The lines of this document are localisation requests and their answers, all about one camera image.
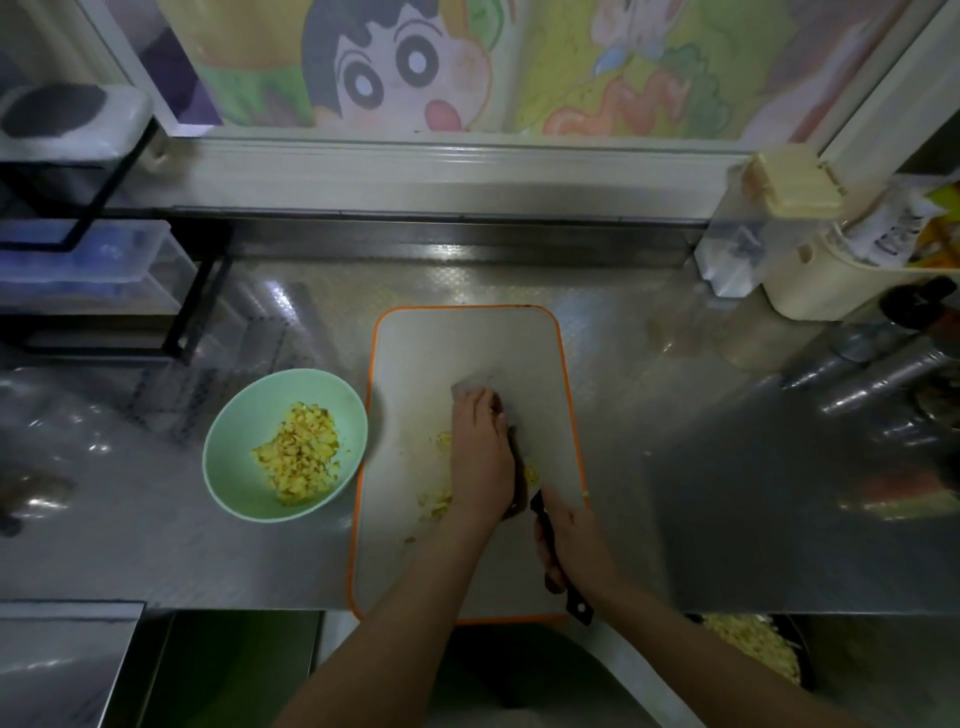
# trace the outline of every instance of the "clear plastic storage box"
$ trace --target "clear plastic storage box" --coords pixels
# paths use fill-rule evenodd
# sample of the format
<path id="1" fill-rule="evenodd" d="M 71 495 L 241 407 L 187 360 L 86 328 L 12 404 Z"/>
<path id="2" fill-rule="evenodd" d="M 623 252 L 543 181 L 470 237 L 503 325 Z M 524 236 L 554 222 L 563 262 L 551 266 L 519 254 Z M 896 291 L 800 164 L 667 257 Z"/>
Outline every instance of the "clear plastic storage box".
<path id="1" fill-rule="evenodd" d="M 717 296 L 744 298 L 840 212 L 836 183 L 803 144 L 753 155 L 728 174 L 727 192 L 694 251 Z"/>
<path id="2" fill-rule="evenodd" d="M 55 245 L 73 220 L 0 220 L 0 239 Z M 0 310 L 176 314 L 197 266 L 162 220 L 100 220 L 70 253 L 0 251 Z"/>

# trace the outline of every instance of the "hand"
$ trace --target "hand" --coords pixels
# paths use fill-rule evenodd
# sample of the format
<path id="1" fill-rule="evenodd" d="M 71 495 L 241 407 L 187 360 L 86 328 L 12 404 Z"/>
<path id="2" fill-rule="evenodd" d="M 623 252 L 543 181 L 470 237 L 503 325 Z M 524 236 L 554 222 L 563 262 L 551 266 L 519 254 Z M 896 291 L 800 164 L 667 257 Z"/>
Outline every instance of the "hand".
<path id="1" fill-rule="evenodd" d="M 577 586 L 588 601 L 598 601 L 616 589 L 619 576 L 593 511 L 568 508 L 552 486 L 544 485 L 542 490 L 543 505 L 553 526 L 554 546 L 560 560 L 558 564 L 557 559 L 550 555 L 540 520 L 537 519 L 534 538 L 547 576 L 563 591 L 568 586 L 564 578 L 566 573 L 569 581 Z"/>
<path id="2" fill-rule="evenodd" d="M 514 500 L 514 457 L 507 416 L 493 410 L 491 389 L 466 392 L 453 404 L 450 512 L 493 531 Z"/>

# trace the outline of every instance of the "person's left hand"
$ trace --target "person's left hand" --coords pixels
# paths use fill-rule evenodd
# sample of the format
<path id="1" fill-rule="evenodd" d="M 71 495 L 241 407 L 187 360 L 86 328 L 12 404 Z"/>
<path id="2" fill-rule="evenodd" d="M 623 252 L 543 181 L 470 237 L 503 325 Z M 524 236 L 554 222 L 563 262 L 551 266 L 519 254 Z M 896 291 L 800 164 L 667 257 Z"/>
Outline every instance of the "person's left hand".
<path id="1" fill-rule="evenodd" d="M 493 411 L 491 389 L 467 392 L 453 404 L 450 515 L 490 531 L 514 500 L 514 457 L 507 416 Z"/>

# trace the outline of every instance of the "green bowl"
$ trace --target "green bowl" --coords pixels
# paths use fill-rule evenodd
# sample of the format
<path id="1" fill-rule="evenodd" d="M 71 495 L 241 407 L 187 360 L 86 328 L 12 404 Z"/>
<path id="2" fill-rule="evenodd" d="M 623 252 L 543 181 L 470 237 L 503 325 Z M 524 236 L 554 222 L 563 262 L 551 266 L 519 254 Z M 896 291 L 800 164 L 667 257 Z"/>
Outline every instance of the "green bowl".
<path id="1" fill-rule="evenodd" d="M 339 434 L 340 479 L 332 490 L 297 505 L 281 505 L 251 450 L 274 439 L 291 405 L 329 410 Z M 353 388 L 319 369 L 288 369 L 258 379 L 227 403 L 204 443 L 206 487 L 226 510 L 247 521 L 290 521 L 315 511 L 343 491 L 367 446 L 367 410 Z"/>

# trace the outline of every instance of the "black metal rack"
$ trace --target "black metal rack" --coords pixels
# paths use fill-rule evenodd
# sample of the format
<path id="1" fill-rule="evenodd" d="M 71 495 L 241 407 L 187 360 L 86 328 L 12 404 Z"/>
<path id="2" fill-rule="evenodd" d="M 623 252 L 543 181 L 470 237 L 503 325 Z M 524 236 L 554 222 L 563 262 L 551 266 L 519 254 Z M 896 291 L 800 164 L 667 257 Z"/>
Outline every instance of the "black metal rack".
<path id="1" fill-rule="evenodd" d="M 120 159 L 110 171 L 106 181 L 98 189 L 90 203 L 83 207 L 51 200 L 38 192 L 21 168 L 59 167 L 50 163 L 0 164 L 2 179 L 35 214 L 42 218 L 75 218 L 76 223 L 60 243 L 24 243 L 0 241 L 0 251 L 42 251 L 44 253 L 66 254 L 74 251 L 84 239 L 91 226 L 100 219 L 116 217 L 107 212 L 107 203 L 119 189 L 144 150 L 156 136 L 159 129 L 155 119 L 151 119 L 136 145 L 125 157 Z M 124 219 L 156 219 L 155 215 L 124 215 Z M 149 361 L 181 360 L 189 361 L 203 332 L 203 324 L 210 313 L 213 302 L 222 288 L 230 267 L 228 246 L 232 226 L 226 220 L 204 218 L 163 218 L 171 225 L 171 233 L 198 264 L 197 276 L 180 307 L 180 312 L 171 316 L 88 316 L 85 323 L 97 320 L 109 320 L 112 325 L 118 322 L 135 327 L 137 319 L 150 319 L 149 327 L 163 326 L 166 333 L 158 347 L 136 348 L 98 348 L 98 347 L 35 347 L 28 342 L 38 330 L 49 328 L 52 324 L 70 317 L 46 316 L 41 314 L 0 314 L 0 340 L 17 346 L 19 349 L 44 356 L 96 359 L 104 363 L 146 363 Z"/>

